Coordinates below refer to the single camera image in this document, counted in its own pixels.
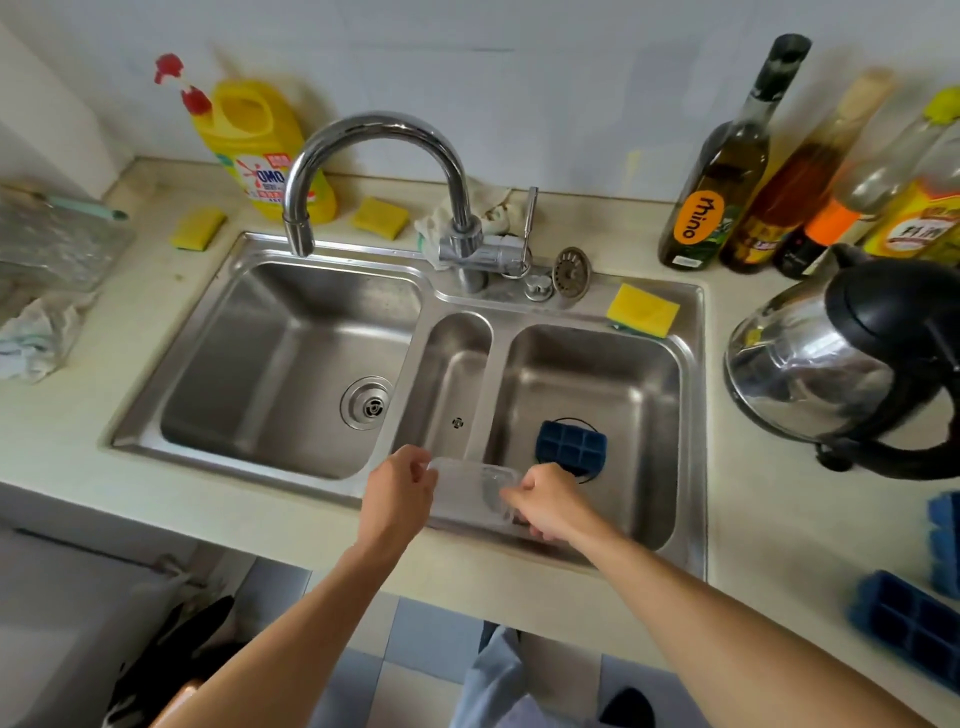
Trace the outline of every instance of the olive oil bottle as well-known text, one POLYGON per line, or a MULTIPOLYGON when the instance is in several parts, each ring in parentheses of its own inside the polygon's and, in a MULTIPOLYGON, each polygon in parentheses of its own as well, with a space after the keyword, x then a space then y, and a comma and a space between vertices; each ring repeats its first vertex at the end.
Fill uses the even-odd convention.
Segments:
POLYGON ((739 115, 704 142, 660 237, 663 265, 687 271, 704 268, 726 242, 766 171, 770 117, 809 50, 805 36, 778 37, 739 115))

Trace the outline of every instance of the blue ice cube tray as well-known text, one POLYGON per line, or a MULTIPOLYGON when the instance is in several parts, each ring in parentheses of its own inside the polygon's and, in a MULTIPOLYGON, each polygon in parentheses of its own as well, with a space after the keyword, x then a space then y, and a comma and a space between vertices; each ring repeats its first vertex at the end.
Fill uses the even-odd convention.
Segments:
POLYGON ((942 493, 926 508, 934 526, 930 531, 930 581, 940 594, 960 599, 960 491, 942 493))
POLYGON ((607 462, 607 435, 546 420, 540 426, 534 456, 538 463, 557 463, 574 477, 595 477, 607 462))
POLYGON ((889 571, 860 582, 853 626, 960 692, 960 614, 889 571))

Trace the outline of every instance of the hand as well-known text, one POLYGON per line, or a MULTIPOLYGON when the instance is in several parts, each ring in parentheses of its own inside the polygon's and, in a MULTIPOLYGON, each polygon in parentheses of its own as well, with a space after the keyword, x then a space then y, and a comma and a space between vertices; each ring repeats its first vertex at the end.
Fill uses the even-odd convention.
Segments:
POLYGON ((573 475, 556 463, 535 465, 500 497, 530 522, 530 533, 547 541, 563 539, 576 547, 579 537, 609 527, 580 495, 573 475))
POLYGON ((367 479, 360 507, 357 545, 398 561, 430 516, 437 471, 428 471, 431 455, 404 445, 367 479))

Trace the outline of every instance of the yellow sponge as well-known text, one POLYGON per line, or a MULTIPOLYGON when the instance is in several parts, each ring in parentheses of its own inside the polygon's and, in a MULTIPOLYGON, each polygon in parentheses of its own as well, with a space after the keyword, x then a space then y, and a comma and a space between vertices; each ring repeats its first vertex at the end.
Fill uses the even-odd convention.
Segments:
POLYGON ((409 219, 410 213, 403 207, 365 197, 350 222, 359 230, 395 240, 409 219))
POLYGON ((660 296, 621 283, 620 290, 607 309, 607 318, 615 324, 662 339, 669 333, 679 310, 679 303, 666 301, 660 296))
POLYGON ((170 243, 186 251, 205 251, 226 219, 218 207, 197 207, 180 218, 170 243))

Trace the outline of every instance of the human arm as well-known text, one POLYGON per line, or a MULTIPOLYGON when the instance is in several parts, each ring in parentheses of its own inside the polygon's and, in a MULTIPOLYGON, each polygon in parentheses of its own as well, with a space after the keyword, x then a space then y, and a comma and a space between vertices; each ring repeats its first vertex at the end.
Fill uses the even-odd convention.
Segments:
POLYGON ((163 728, 301 728, 350 635, 410 541, 437 484, 430 453, 404 446, 367 483, 356 543, 317 587, 163 720, 163 728))
POLYGON ((626 538, 557 465, 501 496, 535 535, 568 541, 600 570, 714 728, 930 728, 824 650, 626 538))

